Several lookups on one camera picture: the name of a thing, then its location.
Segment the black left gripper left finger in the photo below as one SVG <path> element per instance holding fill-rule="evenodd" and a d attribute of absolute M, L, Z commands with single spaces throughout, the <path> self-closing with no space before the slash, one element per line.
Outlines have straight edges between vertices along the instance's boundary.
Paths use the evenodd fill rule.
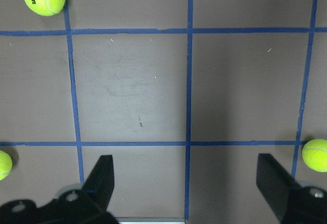
<path fill-rule="evenodd" d="M 114 190 L 112 155 L 99 157 L 82 189 L 103 211 L 107 211 Z"/>

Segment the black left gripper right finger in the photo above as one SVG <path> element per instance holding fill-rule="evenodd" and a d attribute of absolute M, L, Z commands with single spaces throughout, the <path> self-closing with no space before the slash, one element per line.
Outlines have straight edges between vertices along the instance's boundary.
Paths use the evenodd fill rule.
<path fill-rule="evenodd" d="M 258 155 L 256 185 L 277 220 L 285 222 L 291 191 L 300 185 L 271 154 L 264 153 Z"/>

